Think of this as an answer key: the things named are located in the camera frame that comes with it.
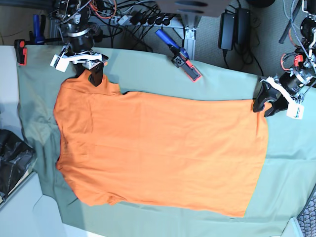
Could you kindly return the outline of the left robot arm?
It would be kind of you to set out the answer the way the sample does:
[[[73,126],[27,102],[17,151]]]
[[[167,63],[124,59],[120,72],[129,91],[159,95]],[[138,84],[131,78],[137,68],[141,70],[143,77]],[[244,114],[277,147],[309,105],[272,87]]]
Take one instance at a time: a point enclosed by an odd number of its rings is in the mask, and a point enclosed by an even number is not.
[[[295,50],[281,56],[283,75],[260,78],[261,87],[252,110],[264,112],[265,117],[286,111],[288,117],[302,119],[303,101],[308,90],[316,84],[316,2],[292,1],[288,18],[283,34],[290,40],[297,40],[293,43]]]

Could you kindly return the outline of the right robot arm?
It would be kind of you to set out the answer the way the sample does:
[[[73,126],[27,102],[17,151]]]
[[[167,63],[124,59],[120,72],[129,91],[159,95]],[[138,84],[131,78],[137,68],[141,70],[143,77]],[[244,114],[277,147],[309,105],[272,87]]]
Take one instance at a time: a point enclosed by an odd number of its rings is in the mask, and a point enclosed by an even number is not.
[[[75,65],[77,75],[88,70],[89,82],[95,87],[103,79],[103,69],[108,57],[93,50],[95,40],[101,40],[103,32],[89,19],[94,12],[90,0],[61,0],[57,9],[57,25],[64,26],[67,40],[59,54],[55,54],[50,65],[65,72],[70,63]]]

